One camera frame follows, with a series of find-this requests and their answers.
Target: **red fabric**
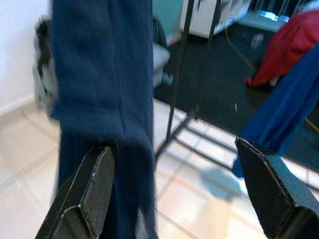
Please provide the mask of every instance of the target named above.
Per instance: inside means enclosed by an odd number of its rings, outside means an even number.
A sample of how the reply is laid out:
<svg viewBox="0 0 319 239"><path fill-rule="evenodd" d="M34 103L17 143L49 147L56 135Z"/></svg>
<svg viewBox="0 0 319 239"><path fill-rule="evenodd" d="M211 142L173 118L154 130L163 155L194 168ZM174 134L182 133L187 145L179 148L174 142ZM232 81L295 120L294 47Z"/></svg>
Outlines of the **red fabric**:
<svg viewBox="0 0 319 239"><path fill-rule="evenodd" d="M255 78L247 78L245 83L251 87L262 86L286 74L317 43L319 10L294 15L269 42Z"/></svg>

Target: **teal wall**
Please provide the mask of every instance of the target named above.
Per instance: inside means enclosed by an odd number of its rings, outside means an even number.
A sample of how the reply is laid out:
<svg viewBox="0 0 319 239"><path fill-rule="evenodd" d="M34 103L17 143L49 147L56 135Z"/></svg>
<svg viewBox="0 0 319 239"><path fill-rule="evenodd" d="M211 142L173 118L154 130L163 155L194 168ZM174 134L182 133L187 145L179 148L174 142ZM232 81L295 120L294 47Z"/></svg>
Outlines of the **teal wall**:
<svg viewBox="0 0 319 239"><path fill-rule="evenodd" d="M161 22L166 37L179 31L182 0L153 0L153 15Z"/></svg>

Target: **blue cloth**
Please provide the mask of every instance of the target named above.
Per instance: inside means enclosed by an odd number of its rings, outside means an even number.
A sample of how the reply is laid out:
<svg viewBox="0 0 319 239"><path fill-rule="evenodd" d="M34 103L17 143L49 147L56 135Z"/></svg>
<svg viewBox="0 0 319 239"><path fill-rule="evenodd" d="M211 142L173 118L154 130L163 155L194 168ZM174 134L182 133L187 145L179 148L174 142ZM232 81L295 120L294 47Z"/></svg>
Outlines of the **blue cloth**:
<svg viewBox="0 0 319 239"><path fill-rule="evenodd" d="M240 137L284 154L295 131L319 99L319 44L309 51L281 80L245 125ZM240 158L232 172L243 177Z"/></svg>
<svg viewBox="0 0 319 239"><path fill-rule="evenodd" d="M114 209L122 220L115 238L135 238L123 233L135 226L137 207L156 238L152 1L53 0L51 41L59 88L52 117L62 128L59 183L92 144L115 141L121 150L112 200L127 205Z"/></svg>

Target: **dark carpet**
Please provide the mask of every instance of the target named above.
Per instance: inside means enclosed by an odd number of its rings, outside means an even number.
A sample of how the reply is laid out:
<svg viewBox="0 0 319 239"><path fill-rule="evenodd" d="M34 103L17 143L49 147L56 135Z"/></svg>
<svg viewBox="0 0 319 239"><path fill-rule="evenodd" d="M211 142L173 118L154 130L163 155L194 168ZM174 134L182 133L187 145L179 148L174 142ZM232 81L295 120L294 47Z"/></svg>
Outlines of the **dark carpet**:
<svg viewBox="0 0 319 239"><path fill-rule="evenodd" d="M261 62L266 46L274 34L239 24L229 27L228 33L232 42L255 65ZM253 36L259 33L264 35L264 40L257 49L251 49ZM204 62L206 43L206 39L194 36L188 39L177 108L188 112L195 105L199 105L199 118L238 134L271 89L268 87L251 89L244 85L244 79L254 72L228 45L224 32L214 37L209 59ZM170 62L164 69L165 72L175 73L179 48L180 43L169 47L171 56ZM201 86L195 92L199 80ZM155 90L155 97L163 102L170 103L171 96L172 86L161 84ZM317 107L309 119L318 125L318 116ZM287 156L319 172L318 152L319 134L304 123L295 134Z"/></svg>

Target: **black metal stand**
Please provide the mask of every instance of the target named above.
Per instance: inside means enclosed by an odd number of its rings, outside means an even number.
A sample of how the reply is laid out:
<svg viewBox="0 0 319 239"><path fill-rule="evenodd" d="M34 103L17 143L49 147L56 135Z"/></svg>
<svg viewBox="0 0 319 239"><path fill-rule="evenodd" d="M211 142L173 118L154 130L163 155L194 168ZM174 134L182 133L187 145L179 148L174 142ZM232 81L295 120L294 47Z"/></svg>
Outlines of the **black metal stand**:
<svg viewBox="0 0 319 239"><path fill-rule="evenodd" d="M197 81L197 87L196 87L195 92L199 92L201 90L201 88L203 87L202 84L203 84L203 79L204 79L205 72L206 72L206 65L207 65L207 61L209 59L209 56L211 54L210 51L211 51L211 45L212 45L213 36L214 36L214 30L215 30L216 25L219 22L220 15L221 15L220 4L221 4L221 0L217 0L214 16L213 16L213 20L212 20L212 25L210 28L210 34L209 34L209 40L207 43L206 55L204 57L202 69L200 70L200 76L199 76L198 81ZM209 156L203 152L200 152L195 147L193 147L193 145L189 145L186 142L179 140L177 137L182 132L182 130L188 130L191 133L196 134L196 135L198 135L198 136L200 136L200 137L202 137L202 138L204 138L204 139L206 139L214 144L217 144L218 146L220 146L222 148L225 148L231 152L237 153L237 150L235 148L232 148L229 145L226 145L226 144L220 142L218 139L207 136L207 135L203 134L202 132L200 132L200 131L198 131L198 130L196 130L188 125L188 123L190 121L198 119L197 116L198 116L198 113L200 111L199 103L201 102L201 94L195 94L194 107L192 108L192 110L190 112L187 113L187 116L182 121L182 123L173 132L171 131L174 109L175 109L176 101L177 101L177 93L178 93L178 88L179 88L179 83L180 83L180 78L181 78L181 71L182 71L186 47L187 47L187 40L188 40L188 35L189 35L189 27L190 27L193 7L194 7L194 0L188 0L185 25L184 25L184 32L183 32L182 38L181 38L181 46L180 46L180 51L179 51L179 56L178 56L175 81L173 83L174 84L173 85L173 95L172 95L172 102L170 103L170 112L169 112L168 126L167 126L167 131L166 131L166 138L162 142L162 144L159 146L159 148L156 152L156 160L159 158L160 154L170 145L170 143L173 140L175 140L181 146L189 148L192 152L204 157L208 161L210 161L214 164L217 164L220 167L230 171L231 167L229 165L223 164L220 161L212 158L211 156ZM309 182L304 182L304 183L307 184L311 189L319 192L319 188L315 187L314 185L311 185Z"/></svg>

